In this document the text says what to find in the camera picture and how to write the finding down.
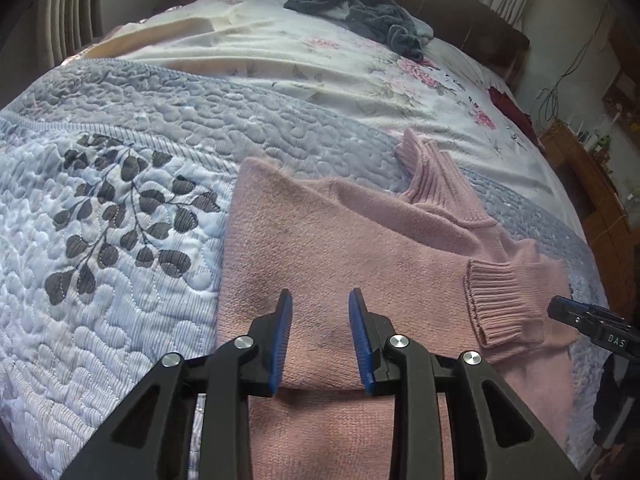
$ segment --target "silver bolt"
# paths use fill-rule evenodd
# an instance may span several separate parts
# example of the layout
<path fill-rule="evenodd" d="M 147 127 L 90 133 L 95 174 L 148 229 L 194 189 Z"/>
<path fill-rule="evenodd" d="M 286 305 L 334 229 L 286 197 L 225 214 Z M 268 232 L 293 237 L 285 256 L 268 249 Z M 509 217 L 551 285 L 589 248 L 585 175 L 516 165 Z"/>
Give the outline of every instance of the silver bolt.
<path fill-rule="evenodd" d="M 395 348 L 404 348 L 409 344 L 409 339 L 401 334 L 396 334 L 389 338 L 389 342 Z"/>
<path fill-rule="evenodd" d="M 469 350 L 469 352 L 463 353 L 462 359 L 468 365 L 477 365 L 480 361 L 482 361 L 480 354 L 473 350 Z"/>
<path fill-rule="evenodd" d="M 251 348 L 254 345 L 254 338 L 250 335 L 241 335 L 240 337 L 236 337 L 234 341 L 234 346 L 239 349 Z"/>
<path fill-rule="evenodd" d="M 170 368 L 172 366 L 177 366 L 180 364 L 180 354 L 177 354 L 175 352 L 171 352 L 169 354 L 164 354 L 162 356 L 162 366 L 166 366 L 167 368 Z"/>

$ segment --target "triangular cutout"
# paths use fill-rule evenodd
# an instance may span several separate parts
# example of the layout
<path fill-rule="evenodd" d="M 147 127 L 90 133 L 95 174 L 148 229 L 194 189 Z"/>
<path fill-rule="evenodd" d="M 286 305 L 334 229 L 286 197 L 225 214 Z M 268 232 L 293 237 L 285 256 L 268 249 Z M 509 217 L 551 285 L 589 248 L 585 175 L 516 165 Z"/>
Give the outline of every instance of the triangular cutout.
<path fill-rule="evenodd" d="M 495 384 L 484 381 L 482 391 L 489 406 L 498 446 L 511 447 L 533 438 L 533 428 Z"/>
<path fill-rule="evenodd" d="M 160 386 L 156 384 L 140 397 L 140 400 L 113 432 L 114 442 L 137 449 L 142 449 L 145 446 L 159 395 Z"/>

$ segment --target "black cord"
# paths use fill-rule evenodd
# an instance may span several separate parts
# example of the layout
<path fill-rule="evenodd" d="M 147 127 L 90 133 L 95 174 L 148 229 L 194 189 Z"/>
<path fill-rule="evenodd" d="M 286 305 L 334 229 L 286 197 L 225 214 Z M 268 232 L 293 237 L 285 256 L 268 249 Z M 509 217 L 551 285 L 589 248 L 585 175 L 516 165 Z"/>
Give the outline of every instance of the black cord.
<path fill-rule="evenodd" d="M 545 123 L 548 123 L 549 121 L 555 121 L 558 118 L 560 114 L 560 99 L 558 97 L 558 87 L 564 78 L 569 77 L 572 73 L 578 70 L 578 67 L 582 64 L 584 57 L 587 55 L 589 47 L 591 46 L 591 43 L 593 43 L 593 39 L 595 38 L 600 28 L 600 25 L 602 24 L 602 19 L 604 18 L 605 13 L 607 12 L 607 8 L 608 8 L 608 5 L 605 4 L 604 8 L 602 9 L 602 12 L 600 13 L 600 16 L 598 17 L 596 27 L 593 29 L 593 32 L 591 33 L 589 39 L 584 43 L 584 45 L 575 55 L 574 60 L 572 60 L 569 67 L 558 78 L 558 80 L 556 81 L 556 84 L 553 85 L 553 87 L 551 88 L 543 88 L 540 91 L 540 94 L 538 95 L 538 97 L 536 98 L 536 101 L 537 101 L 546 92 L 546 96 L 544 99 L 542 99 L 542 102 L 540 103 L 540 107 L 538 108 L 538 124 L 540 125 L 540 127 L 543 127 L 542 119 L 540 118 L 540 114 L 542 113 L 543 109 L 544 109 L 544 115 L 545 115 Z"/>

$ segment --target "gray quilted blanket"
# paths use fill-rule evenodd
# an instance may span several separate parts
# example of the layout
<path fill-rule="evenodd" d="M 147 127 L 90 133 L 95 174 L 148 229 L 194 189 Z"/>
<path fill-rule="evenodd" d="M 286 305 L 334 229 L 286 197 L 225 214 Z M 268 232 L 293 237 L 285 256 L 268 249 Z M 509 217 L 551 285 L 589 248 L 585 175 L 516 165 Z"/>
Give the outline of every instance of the gray quilted blanket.
<path fill-rule="evenodd" d="M 0 416 L 36 471 L 58 478 L 164 353 L 211 352 L 244 157 L 402 192 L 396 142 L 276 92 L 118 60 L 52 70 L 0 112 Z M 513 237 L 566 260 L 576 300 L 605 304 L 591 251 L 568 227 L 463 171 Z M 570 352 L 566 450 L 579 462 L 607 353 L 585 338 Z"/>

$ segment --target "knit fabric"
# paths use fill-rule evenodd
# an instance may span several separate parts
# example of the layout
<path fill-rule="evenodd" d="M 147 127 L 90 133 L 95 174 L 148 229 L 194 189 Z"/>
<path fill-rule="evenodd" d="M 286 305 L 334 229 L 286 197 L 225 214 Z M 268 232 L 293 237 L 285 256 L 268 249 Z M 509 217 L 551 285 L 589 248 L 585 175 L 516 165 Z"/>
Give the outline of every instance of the knit fabric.
<path fill-rule="evenodd" d="M 431 352 L 479 351 L 564 442 L 566 348 L 577 333 L 545 313 L 568 294 L 562 262 L 511 240 L 433 143 L 407 131 L 398 157 L 413 177 L 401 197 L 340 178 L 297 182 L 257 159 L 241 165 L 219 341 L 273 311 L 282 288 L 294 299 L 278 398 L 250 405 L 257 480 L 388 478 L 394 402 L 362 391 L 347 310 L 356 286 L 370 311 Z M 446 438 L 443 448 L 450 473 Z"/>

